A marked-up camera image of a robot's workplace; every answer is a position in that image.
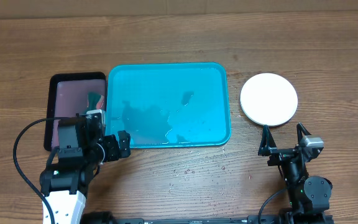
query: table surface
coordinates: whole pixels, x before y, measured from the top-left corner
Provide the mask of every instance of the table surface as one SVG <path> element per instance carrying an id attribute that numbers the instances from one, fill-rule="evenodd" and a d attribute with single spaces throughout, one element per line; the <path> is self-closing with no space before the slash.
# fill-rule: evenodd
<path id="1" fill-rule="evenodd" d="M 41 201 L 16 172 L 12 145 L 22 128 L 45 117 L 52 75 L 210 61 L 227 71 L 229 142 L 136 150 L 105 164 L 90 185 L 85 212 L 147 219 L 257 214 L 284 184 L 277 168 L 257 155 L 262 128 L 241 111 L 239 93 L 253 75 L 273 72 L 299 97 L 292 120 L 272 128 L 278 147 L 296 144 L 300 121 L 322 136 L 324 151 L 308 172 L 333 183 L 328 214 L 336 223 L 358 223 L 358 11 L 1 20 L 0 223 L 41 223 Z M 269 99 L 261 109 L 274 110 Z M 40 124 L 18 148 L 19 164 L 38 187 L 48 156 L 43 138 Z M 287 206 L 281 195 L 264 213 Z"/>

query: turquoise plastic tray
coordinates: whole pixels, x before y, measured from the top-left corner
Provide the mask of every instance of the turquoise plastic tray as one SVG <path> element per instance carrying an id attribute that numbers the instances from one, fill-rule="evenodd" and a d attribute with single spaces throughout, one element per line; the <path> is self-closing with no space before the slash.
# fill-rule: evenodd
<path id="1" fill-rule="evenodd" d="M 231 135 L 226 71 L 218 63 L 120 65 L 108 79 L 106 134 L 132 148 L 217 146 Z"/>

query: white plate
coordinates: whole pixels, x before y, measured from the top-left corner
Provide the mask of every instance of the white plate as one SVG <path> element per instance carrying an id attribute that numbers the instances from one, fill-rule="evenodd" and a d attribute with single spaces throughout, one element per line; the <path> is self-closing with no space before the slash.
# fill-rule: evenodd
<path id="1" fill-rule="evenodd" d="M 253 122 L 278 126 L 289 121 L 298 107 L 298 96 L 291 83 L 280 75 L 261 73 L 242 87 L 240 104 Z"/>

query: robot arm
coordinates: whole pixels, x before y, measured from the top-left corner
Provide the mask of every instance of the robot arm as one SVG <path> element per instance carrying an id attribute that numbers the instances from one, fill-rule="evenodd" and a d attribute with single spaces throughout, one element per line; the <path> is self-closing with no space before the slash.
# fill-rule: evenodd
<path id="1" fill-rule="evenodd" d="M 131 154 L 131 137 L 125 131 L 104 135 L 104 111 L 60 120 L 59 147 L 51 152 L 40 175 L 41 193 L 53 210 L 55 223 L 79 224 L 88 195 L 88 186 L 104 162 L 127 158 Z M 58 155 L 58 162 L 52 160 Z M 44 224 L 51 219 L 45 203 Z"/>
<path id="2" fill-rule="evenodd" d="M 287 185 L 291 208 L 281 209 L 280 221 L 285 224 L 334 223 L 332 216 L 324 214 L 329 209 L 333 185 L 323 177 L 310 177 L 305 165 L 320 155 L 324 142 L 311 135 L 301 123 L 296 130 L 298 144 L 293 149 L 277 149 L 269 127 L 265 125 L 258 152 L 260 156 L 269 156 L 268 166 L 278 166 Z"/>

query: wire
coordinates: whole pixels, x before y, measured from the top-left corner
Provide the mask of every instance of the wire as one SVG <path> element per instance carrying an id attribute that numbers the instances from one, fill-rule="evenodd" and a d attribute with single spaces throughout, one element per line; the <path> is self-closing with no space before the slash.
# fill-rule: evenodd
<path id="1" fill-rule="evenodd" d="M 106 158 L 106 153 L 105 153 L 105 151 L 104 151 L 104 148 L 103 148 L 99 143 L 96 143 L 96 144 L 102 149 L 103 159 L 102 159 L 102 161 L 100 162 L 100 164 L 103 164 L 104 158 Z"/>
<path id="2" fill-rule="evenodd" d="M 265 208 L 265 206 L 269 203 L 269 201 L 271 201 L 273 198 L 275 198 L 276 196 L 278 196 L 279 194 L 281 193 L 284 193 L 286 190 L 288 190 L 289 188 L 293 187 L 294 185 L 296 185 L 299 181 L 301 181 L 302 177 L 303 177 L 303 173 L 305 171 L 305 163 L 304 163 L 304 160 L 303 160 L 303 152 L 302 150 L 299 151 L 299 156 L 301 157 L 301 164 L 302 164 L 302 170 L 301 170 L 301 175 L 299 176 L 298 180 L 296 180 L 294 183 L 292 183 L 291 185 L 289 185 L 288 187 L 284 188 L 284 189 L 281 189 L 279 190 L 278 192 L 275 192 L 272 196 L 270 196 L 266 201 L 265 203 L 263 203 L 263 205 L 261 206 L 260 210 L 259 210 L 259 213 L 258 213 L 258 224 L 262 224 L 262 212 Z M 282 171 L 281 171 L 281 168 L 280 166 L 278 166 L 278 170 L 280 171 L 280 175 L 281 175 L 281 178 L 283 178 L 283 174 L 282 174 Z"/>
<path id="3" fill-rule="evenodd" d="M 98 168 L 96 169 L 96 173 L 93 174 L 93 178 L 95 178 L 100 173 L 100 165 L 98 165 Z"/>
<path id="4" fill-rule="evenodd" d="M 50 223 L 51 224 L 55 224 L 55 217 L 53 216 L 53 212 L 52 209 L 47 201 L 47 199 L 41 194 L 41 192 L 34 186 L 34 184 L 32 184 L 32 182 L 24 175 L 22 169 L 19 167 L 19 163 L 17 163 L 17 157 L 16 157 L 16 151 L 17 151 L 17 145 L 19 144 L 19 140 L 20 138 L 23 136 L 23 134 L 29 129 L 31 128 L 33 125 L 41 123 L 43 121 L 52 121 L 52 120 L 56 120 L 56 119 L 67 119 L 67 118 L 62 118 L 62 117 L 57 117 L 57 118 L 43 118 L 43 119 L 39 119 L 38 121 L 34 121 L 33 123 L 27 125 L 21 132 L 20 134 L 17 136 L 15 144 L 13 145 L 13 163 L 15 164 L 15 167 L 17 169 L 17 172 L 20 174 L 20 176 L 23 178 L 23 180 L 30 186 L 30 188 L 41 198 L 41 200 L 44 202 L 46 208 L 48 209 L 49 212 L 49 217 L 50 217 Z"/>
<path id="5" fill-rule="evenodd" d="M 53 158 L 55 158 L 55 155 L 56 155 L 56 152 L 57 152 L 58 149 L 59 149 L 59 147 L 56 146 L 56 147 L 54 147 L 54 148 L 52 149 L 52 151 L 50 152 L 49 157 L 48 157 L 48 160 L 47 160 L 47 167 L 50 166 L 50 165 L 52 165 Z"/>
<path id="6" fill-rule="evenodd" d="M 261 208 L 259 209 L 259 213 L 258 213 L 258 224 L 262 224 L 262 212 L 265 208 L 265 206 L 269 203 L 269 201 L 271 201 L 274 197 L 278 196 L 281 193 L 284 193 L 289 187 L 286 187 L 284 189 L 279 190 L 278 192 L 275 192 L 272 196 L 270 196 L 265 203 L 261 206 Z"/>

